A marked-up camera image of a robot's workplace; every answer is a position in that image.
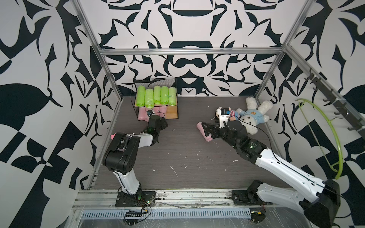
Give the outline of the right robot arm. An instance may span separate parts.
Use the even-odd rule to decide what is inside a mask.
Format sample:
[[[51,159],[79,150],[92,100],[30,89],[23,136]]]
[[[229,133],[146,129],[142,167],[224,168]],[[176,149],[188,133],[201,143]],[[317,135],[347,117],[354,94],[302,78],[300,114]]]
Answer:
[[[324,181],[282,159],[265,144],[250,138],[246,127],[237,121],[228,122],[224,127],[199,122],[197,128],[207,141],[222,139],[241,158],[269,171],[293,188],[287,190],[255,180],[245,193],[233,194],[235,203],[274,203],[302,213],[319,228],[334,225],[341,205],[340,188],[335,181]]]

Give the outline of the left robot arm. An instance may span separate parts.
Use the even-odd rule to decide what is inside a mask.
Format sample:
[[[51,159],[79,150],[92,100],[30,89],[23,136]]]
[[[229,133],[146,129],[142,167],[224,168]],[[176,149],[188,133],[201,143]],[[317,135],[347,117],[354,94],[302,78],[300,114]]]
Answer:
[[[117,177],[123,194],[141,199],[141,184],[134,172],[138,149],[157,143],[160,132],[167,126],[164,116],[151,115],[147,127],[140,133],[111,135],[111,142],[103,156],[102,164]]]

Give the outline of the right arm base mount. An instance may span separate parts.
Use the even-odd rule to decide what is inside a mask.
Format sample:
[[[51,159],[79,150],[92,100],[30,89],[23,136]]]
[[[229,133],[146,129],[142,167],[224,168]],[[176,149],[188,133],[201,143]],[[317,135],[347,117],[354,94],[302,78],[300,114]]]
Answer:
[[[266,206],[272,205],[270,202],[262,201],[257,194],[249,192],[247,190],[233,190],[232,200],[235,205],[245,205],[245,206]]]

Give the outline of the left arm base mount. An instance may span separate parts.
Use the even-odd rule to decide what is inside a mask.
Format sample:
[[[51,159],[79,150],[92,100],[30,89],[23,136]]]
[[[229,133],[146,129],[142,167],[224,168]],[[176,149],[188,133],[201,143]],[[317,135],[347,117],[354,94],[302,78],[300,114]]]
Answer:
[[[117,199],[115,203],[116,208],[125,207],[142,207],[147,203],[154,203],[156,199],[155,191],[142,191],[137,192],[135,195],[130,195],[124,192],[117,193]]]

